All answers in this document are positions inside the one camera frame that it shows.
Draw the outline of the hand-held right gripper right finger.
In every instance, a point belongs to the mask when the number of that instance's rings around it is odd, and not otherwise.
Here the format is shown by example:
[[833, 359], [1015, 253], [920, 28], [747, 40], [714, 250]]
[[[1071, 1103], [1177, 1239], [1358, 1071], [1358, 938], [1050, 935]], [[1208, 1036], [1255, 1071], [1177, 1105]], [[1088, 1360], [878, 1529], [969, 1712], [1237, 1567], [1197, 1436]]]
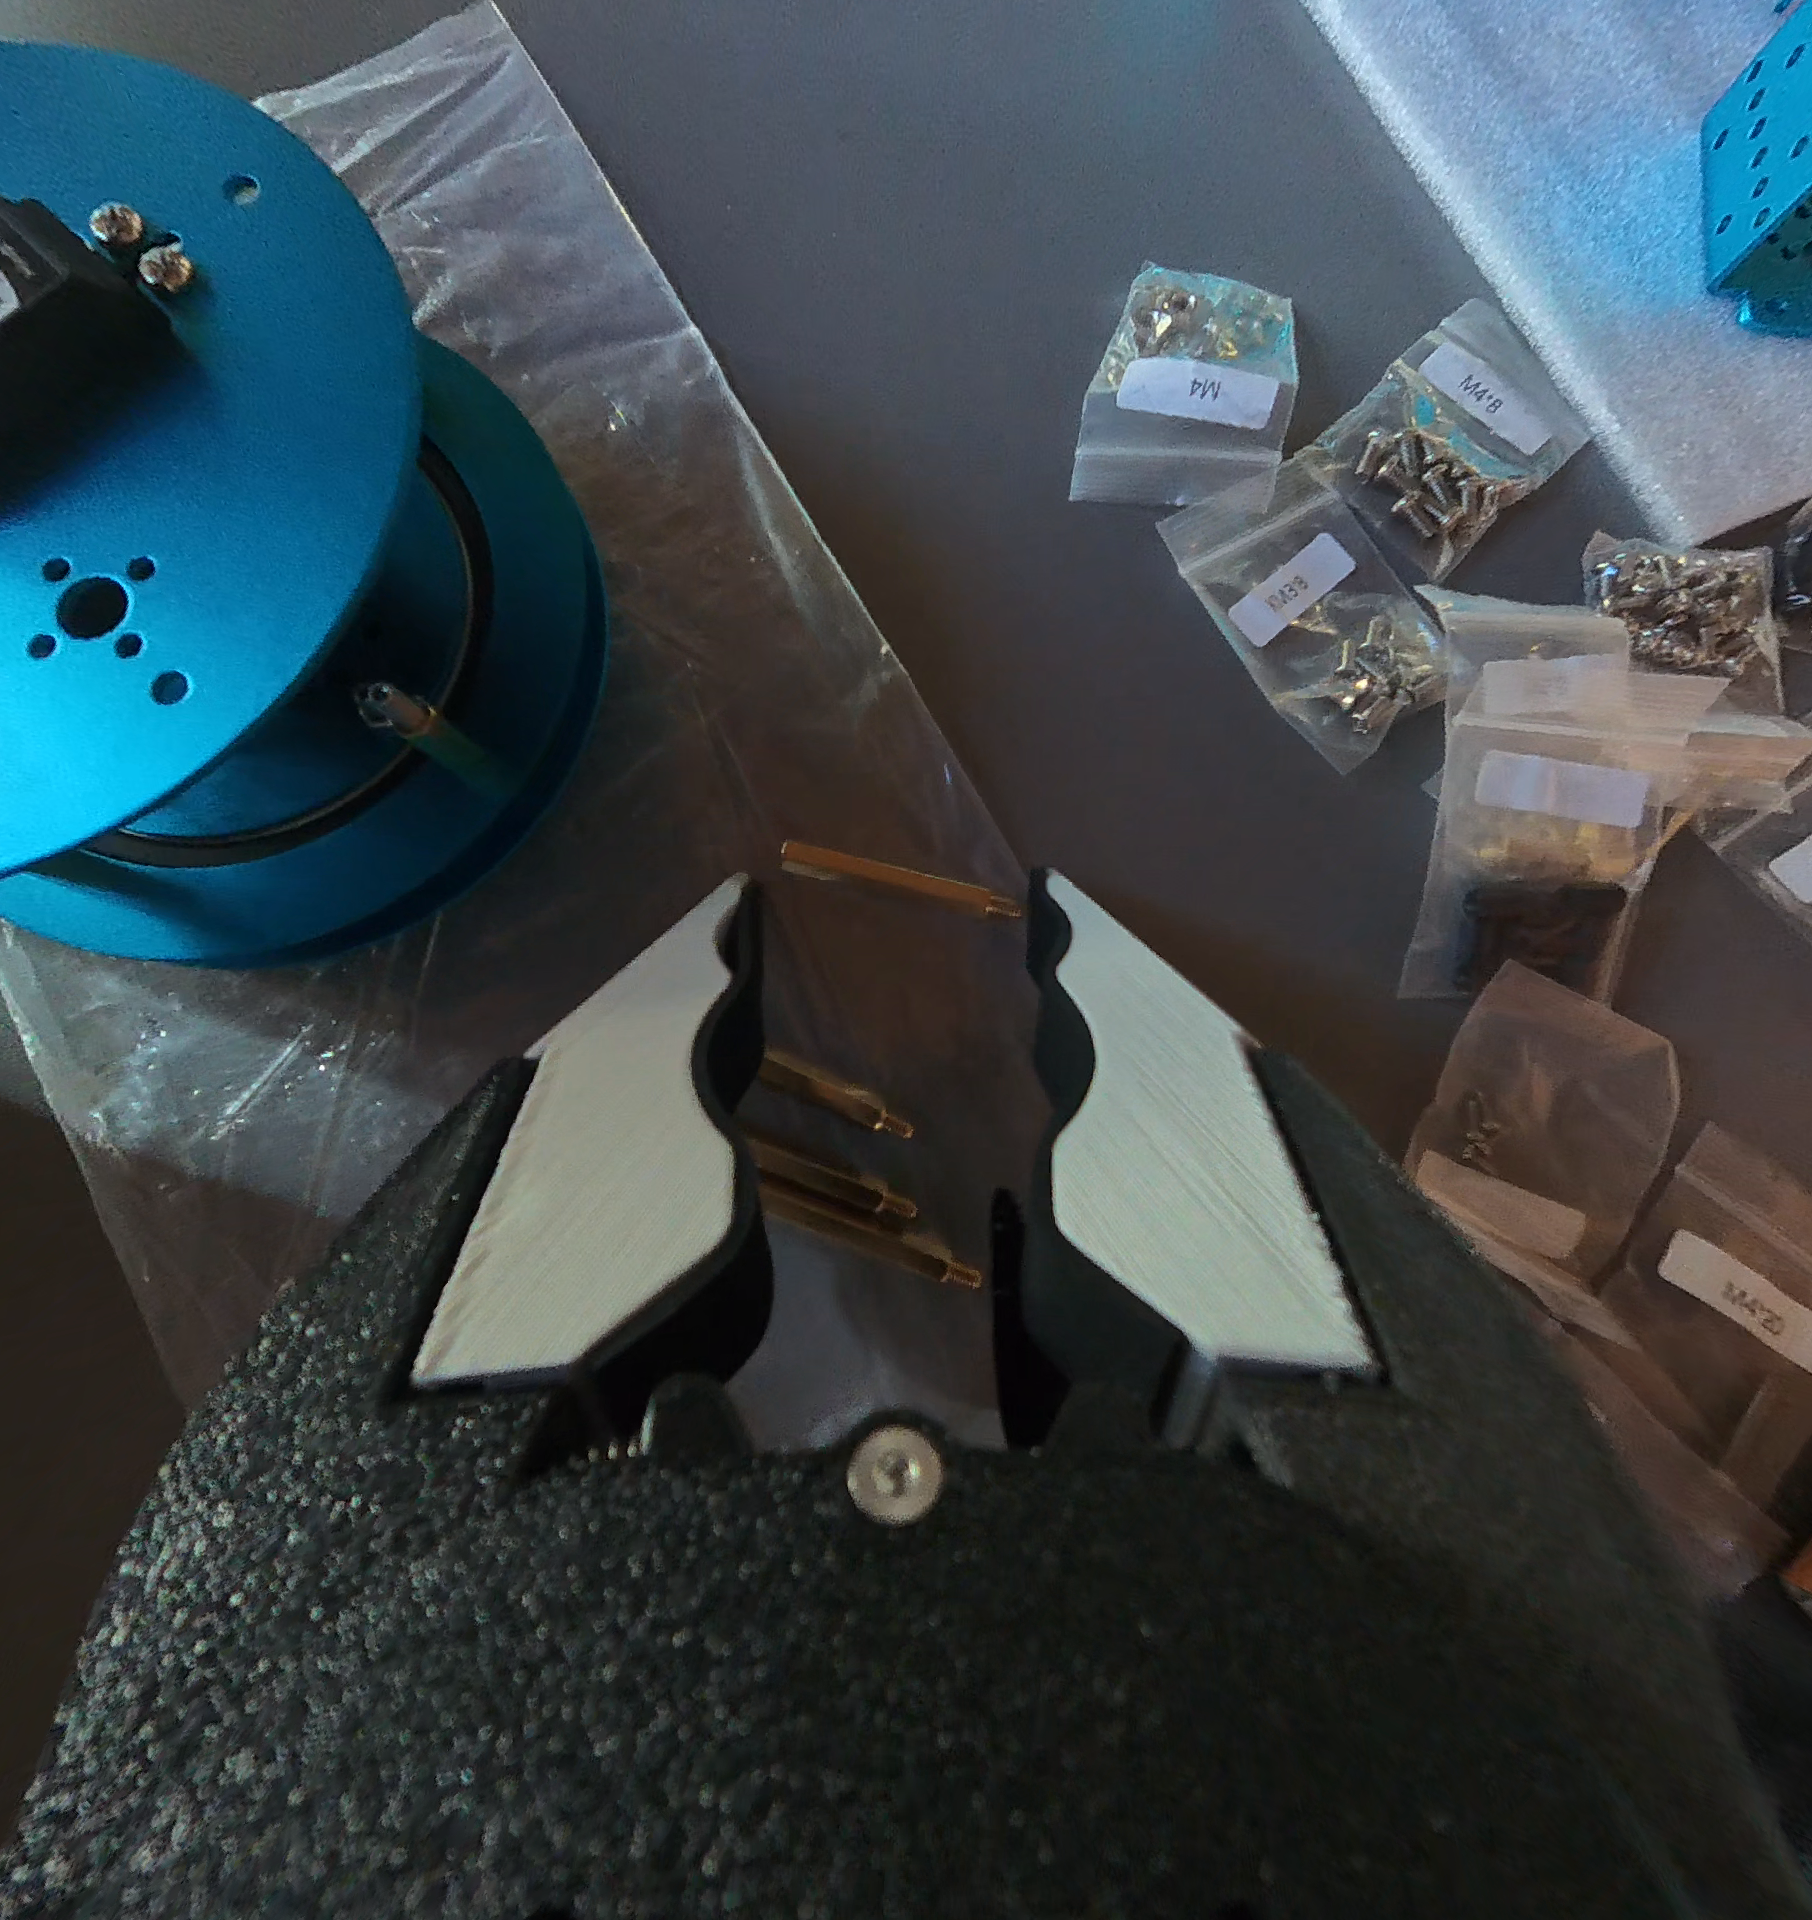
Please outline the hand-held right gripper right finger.
[[1066, 1379], [1183, 1359], [1373, 1376], [1373, 1343], [1255, 1071], [1248, 1031], [1058, 870], [1026, 966], [1048, 1129], [1020, 1306]]

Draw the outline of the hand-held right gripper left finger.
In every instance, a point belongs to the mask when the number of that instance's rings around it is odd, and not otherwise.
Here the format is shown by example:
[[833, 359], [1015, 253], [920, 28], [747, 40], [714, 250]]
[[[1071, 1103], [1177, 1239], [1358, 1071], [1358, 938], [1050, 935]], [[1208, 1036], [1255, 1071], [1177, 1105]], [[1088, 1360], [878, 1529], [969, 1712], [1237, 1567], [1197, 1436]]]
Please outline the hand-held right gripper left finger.
[[764, 898], [726, 877], [525, 1054], [413, 1387], [606, 1365], [764, 1264], [739, 1105], [766, 1052]]

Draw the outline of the blue round metal base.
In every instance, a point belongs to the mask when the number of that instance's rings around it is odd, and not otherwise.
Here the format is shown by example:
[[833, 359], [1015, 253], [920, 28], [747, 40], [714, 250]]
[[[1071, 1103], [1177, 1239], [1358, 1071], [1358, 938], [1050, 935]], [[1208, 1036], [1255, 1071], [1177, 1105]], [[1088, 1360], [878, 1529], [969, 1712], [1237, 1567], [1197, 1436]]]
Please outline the blue round metal base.
[[606, 686], [599, 557], [510, 397], [426, 336], [415, 359], [413, 481], [342, 637], [208, 772], [0, 877], [0, 919], [151, 962], [317, 962], [436, 914], [557, 798]]

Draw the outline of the large clear plastic bag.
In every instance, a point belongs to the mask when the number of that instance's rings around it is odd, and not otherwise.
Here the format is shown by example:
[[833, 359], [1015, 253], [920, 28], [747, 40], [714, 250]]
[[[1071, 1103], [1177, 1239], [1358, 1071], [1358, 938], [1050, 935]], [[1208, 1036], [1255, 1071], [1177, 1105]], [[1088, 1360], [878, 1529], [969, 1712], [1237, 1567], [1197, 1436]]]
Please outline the large clear plastic bag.
[[779, 867], [800, 839], [1018, 892], [1015, 851], [504, 14], [433, 10], [258, 103], [557, 456], [606, 563], [606, 700], [502, 870], [376, 948], [198, 973], [0, 926], [0, 1095], [70, 1146], [131, 1360], [183, 1409], [492, 1061], [726, 877], [761, 886], [768, 1042], [915, 1132], [766, 1090], [751, 1124], [878, 1168], [974, 1264], [1040, 1132], [1016, 928]]

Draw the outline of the teal disc with servo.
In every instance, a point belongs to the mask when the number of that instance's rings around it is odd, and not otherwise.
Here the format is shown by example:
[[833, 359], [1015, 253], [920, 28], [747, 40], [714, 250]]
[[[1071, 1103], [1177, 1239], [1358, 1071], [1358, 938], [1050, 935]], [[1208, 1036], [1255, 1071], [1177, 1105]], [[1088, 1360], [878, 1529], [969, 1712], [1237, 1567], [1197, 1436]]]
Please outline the teal disc with servo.
[[0, 193], [118, 253], [183, 365], [0, 493], [0, 877], [145, 814], [317, 665], [413, 475], [410, 304], [325, 162], [245, 97], [0, 42]]

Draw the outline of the grey desk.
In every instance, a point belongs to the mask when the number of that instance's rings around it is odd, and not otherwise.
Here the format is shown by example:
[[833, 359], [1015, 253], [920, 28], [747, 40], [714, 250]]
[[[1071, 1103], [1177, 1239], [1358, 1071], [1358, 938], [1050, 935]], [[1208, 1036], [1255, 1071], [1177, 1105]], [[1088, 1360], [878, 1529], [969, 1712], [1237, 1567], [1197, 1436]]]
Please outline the grey desk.
[[[267, 93], [457, 3], [0, 3], [0, 38]], [[1301, 424], [1481, 291], [1298, 3], [500, 3], [1015, 851], [1058, 863], [1396, 1147], [1424, 772], [1326, 772], [1140, 517], [1069, 509], [1141, 257], [1302, 304]], [[1683, 830], [1621, 999], [1687, 1119], [1812, 1176], [1812, 948]], [[181, 1410], [0, 1001], [0, 1843]]]

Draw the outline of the pile of small screw bags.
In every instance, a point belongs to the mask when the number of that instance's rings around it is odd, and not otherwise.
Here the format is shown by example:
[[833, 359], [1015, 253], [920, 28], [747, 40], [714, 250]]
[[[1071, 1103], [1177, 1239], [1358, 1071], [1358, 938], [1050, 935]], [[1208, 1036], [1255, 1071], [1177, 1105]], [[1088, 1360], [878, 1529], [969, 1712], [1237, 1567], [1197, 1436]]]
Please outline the pile of small screw bags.
[[1146, 266], [1069, 493], [1175, 511], [1181, 581], [1333, 770], [1442, 711], [1399, 995], [1465, 1014], [1403, 1164], [1735, 1595], [1812, 1513], [1812, 1190], [1715, 1120], [1676, 1152], [1676, 1046], [1616, 994], [1684, 830], [1812, 940], [1812, 710], [1783, 708], [1775, 557], [1601, 532], [1577, 605], [1446, 589], [1585, 444], [1487, 303], [1287, 458], [1297, 388], [1289, 300]]

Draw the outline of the flat white foam sheet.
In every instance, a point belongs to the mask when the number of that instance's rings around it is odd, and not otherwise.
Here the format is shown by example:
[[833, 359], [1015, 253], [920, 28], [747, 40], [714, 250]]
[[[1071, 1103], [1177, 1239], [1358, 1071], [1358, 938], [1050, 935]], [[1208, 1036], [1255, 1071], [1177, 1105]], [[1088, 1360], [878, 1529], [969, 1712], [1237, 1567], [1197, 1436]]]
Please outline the flat white foam sheet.
[[1796, 3], [1305, 8], [1654, 527], [1812, 493], [1812, 341], [1708, 283], [1701, 127]]

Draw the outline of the blue multi-hole U bracket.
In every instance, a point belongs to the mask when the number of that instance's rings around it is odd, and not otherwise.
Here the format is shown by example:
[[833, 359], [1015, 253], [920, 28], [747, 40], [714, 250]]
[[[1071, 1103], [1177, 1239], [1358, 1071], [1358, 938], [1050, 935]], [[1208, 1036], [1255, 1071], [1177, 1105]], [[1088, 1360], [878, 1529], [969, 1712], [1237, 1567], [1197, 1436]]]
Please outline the blue multi-hole U bracket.
[[1812, 2], [1780, 14], [1701, 122], [1706, 286], [1736, 324], [1812, 341]]

